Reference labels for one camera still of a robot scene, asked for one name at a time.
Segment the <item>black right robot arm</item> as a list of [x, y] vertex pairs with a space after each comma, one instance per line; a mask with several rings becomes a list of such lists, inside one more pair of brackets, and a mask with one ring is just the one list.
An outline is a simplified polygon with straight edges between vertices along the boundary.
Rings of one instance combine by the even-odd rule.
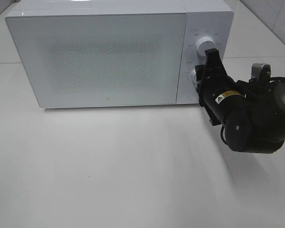
[[235, 81], [215, 48], [195, 67], [196, 91], [224, 144], [236, 152], [273, 153], [285, 142], [285, 77], [273, 77], [268, 64], [252, 65], [249, 81]]

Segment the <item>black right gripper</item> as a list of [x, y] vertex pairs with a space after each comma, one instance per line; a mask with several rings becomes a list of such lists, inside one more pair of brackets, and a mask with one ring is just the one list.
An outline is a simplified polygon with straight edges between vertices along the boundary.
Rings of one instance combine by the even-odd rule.
[[199, 104], [213, 126], [225, 125], [227, 116], [245, 102], [235, 82], [225, 71], [216, 48], [205, 51], [206, 64], [195, 66]]

